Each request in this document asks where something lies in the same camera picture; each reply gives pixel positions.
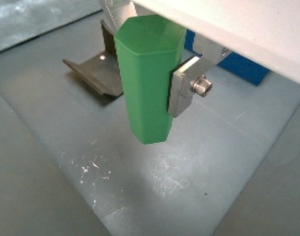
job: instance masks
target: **green hexagonal block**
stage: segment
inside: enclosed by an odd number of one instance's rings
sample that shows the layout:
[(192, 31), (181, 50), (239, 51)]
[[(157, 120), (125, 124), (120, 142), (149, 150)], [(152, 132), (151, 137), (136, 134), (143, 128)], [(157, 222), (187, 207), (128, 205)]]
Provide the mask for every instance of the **green hexagonal block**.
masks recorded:
[(167, 141), (172, 70), (183, 59), (185, 28), (159, 15), (129, 18), (116, 35), (131, 127), (144, 144)]

